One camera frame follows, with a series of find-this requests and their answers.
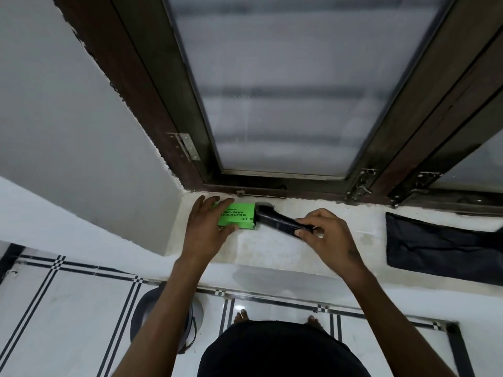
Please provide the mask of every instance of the person's left hand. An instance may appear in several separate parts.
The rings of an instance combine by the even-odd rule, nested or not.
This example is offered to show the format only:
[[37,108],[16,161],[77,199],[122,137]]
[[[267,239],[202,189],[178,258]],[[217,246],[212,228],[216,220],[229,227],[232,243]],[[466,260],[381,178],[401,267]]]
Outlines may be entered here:
[[206,267],[218,253],[220,247],[236,229],[237,225],[218,227],[218,219],[234,198],[227,198],[213,207],[219,201],[219,196],[204,199],[200,196],[192,207],[185,231],[184,248],[180,259],[196,261]]

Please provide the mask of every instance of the person's right hand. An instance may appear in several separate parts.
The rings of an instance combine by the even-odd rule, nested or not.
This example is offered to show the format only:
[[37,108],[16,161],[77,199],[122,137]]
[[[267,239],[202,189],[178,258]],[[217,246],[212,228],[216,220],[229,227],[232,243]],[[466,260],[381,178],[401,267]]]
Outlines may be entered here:
[[327,209],[317,209],[305,218],[298,218],[301,224],[314,225],[317,237],[306,230],[296,230],[295,235],[303,239],[319,255],[321,260],[335,271],[342,279],[347,280],[361,274],[367,268],[355,245],[348,224]]

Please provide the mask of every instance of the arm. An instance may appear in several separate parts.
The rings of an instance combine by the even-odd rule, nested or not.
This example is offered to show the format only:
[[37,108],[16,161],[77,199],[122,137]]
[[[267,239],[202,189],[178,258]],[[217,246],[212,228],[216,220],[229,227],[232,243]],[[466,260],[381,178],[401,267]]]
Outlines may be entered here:
[[318,209],[298,221],[317,226],[318,233],[324,233],[323,238],[305,230],[297,230],[295,234],[353,292],[395,377],[455,377],[364,265],[344,220],[326,209]]
[[226,238],[236,229],[229,225],[219,230],[217,222],[233,199],[215,208],[219,197],[198,198],[189,215],[180,258],[164,291],[134,338],[113,377],[170,376],[177,355],[182,326],[196,287],[210,260]]

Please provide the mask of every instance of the black pouch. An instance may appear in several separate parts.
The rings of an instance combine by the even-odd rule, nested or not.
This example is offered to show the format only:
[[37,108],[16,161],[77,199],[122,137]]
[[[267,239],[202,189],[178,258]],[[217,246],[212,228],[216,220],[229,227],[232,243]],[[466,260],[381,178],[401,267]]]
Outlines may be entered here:
[[386,260],[403,270],[503,286],[503,233],[463,230],[386,213]]

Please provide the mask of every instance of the black fabric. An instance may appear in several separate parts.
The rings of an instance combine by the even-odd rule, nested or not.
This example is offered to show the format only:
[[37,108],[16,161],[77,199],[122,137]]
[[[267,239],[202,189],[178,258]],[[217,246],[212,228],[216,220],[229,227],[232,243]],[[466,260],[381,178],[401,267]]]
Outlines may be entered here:
[[463,230],[386,213],[391,267],[503,285],[503,232]]
[[349,348],[326,332],[278,321],[232,325],[203,354],[198,377],[335,375],[370,377]]

